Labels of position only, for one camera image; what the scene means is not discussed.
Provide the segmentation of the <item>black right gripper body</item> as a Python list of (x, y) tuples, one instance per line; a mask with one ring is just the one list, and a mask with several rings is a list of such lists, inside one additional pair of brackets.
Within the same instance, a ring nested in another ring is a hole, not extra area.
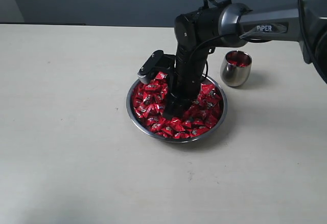
[(187, 111), (197, 98), (202, 73), (208, 57), (208, 48), (194, 53), (177, 48), (172, 86), (166, 100), (165, 111)]

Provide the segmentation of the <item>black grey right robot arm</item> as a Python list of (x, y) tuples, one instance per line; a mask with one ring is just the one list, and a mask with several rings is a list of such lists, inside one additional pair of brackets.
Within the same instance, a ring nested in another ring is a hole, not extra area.
[(227, 1), (217, 8), (175, 19), (177, 52), (173, 82), (163, 116), (182, 117), (197, 98), (211, 49), (239, 48), (248, 42), (296, 41), (303, 59), (326, 79), (326, 0), (297, 0), (265, 10)]

